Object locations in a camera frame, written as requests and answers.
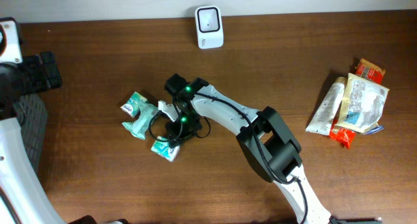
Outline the small white teal packet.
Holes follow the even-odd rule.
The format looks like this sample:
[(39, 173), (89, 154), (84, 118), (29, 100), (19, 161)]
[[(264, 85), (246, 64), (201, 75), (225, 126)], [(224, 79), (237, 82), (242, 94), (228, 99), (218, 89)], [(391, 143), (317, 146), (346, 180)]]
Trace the small white teal packet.
[(180, 146), (171, 148), (168, 142), (165, 142), (165, 138), (158, 136), (157, 140), (153, 143), (151, 150), (157, 155), (165, 158), (167, 161), (173, 162), (179, 153)]

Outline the small teal tissue pack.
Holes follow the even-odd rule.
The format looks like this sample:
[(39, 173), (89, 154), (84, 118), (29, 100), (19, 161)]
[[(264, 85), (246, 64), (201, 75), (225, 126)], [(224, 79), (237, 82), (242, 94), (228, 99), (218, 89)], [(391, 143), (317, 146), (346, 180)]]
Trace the small teal tissue pack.
[(140, 112), (140, 105), (144, 103), (147, 103), (147, 99), (140, 93), (134, 92), (121, 109), (129, 116), (135, 117)]

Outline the white cosmetic tube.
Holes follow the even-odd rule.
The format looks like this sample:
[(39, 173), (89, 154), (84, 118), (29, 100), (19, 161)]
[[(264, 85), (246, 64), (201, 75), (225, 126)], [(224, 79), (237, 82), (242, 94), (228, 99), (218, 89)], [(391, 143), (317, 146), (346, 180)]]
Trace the white cosmetic tube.
[(345, 77), (338, 77), (335, 80), (306, 127), (307, 132), (330, 135), (334, 117), (343, 98), (346, 82)]

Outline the cream snack bag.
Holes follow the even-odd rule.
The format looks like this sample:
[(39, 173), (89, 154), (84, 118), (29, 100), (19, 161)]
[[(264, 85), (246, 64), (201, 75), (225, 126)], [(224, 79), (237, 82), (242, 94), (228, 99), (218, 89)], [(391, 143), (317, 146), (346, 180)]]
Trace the cream snack bag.
[(389, 91), (375, 82), (349, 74), (335, 126), (362, 134), (376, 128)]

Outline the orange spaghetti pasta pack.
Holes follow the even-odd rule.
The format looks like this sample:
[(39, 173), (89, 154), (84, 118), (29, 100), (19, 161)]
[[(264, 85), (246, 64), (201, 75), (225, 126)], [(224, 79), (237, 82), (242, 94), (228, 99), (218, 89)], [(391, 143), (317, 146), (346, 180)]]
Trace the orange spaghetti pasta pack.
[(344, 81), (339, 110), (330, 129), (330, 138), (349, 148), (357, 134), (368, 135), (383, 129), (378, 124), (389, 89), (381, 85), (386, 71), (364, 58)]

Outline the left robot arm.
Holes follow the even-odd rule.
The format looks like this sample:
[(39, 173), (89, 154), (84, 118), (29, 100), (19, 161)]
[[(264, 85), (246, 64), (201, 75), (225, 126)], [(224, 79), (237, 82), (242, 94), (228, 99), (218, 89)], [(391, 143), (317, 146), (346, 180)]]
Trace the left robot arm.
[(1, 19), (1, 222), (63, 223), (35, 172), (48, 116), (37, 95), (63, 82), (52, 52), (20, 45), (19, 24)]

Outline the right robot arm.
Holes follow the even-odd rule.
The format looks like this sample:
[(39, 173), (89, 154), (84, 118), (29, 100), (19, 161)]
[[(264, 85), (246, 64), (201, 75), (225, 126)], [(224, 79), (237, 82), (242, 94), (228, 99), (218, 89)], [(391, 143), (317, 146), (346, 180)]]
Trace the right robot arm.
[(165, 126), (171, 147), (197, 136), (202, 119), (211, 119), (233, 133), (250, 167), (281, 190), (298, 223), (335, 223), (321, 204), (305, 174), (301, 146), (280, 114), (262, 111), (224, 96), (201, 78), (186, 81), (171, 76), (164, 89), (171, 95), (173, 112)]

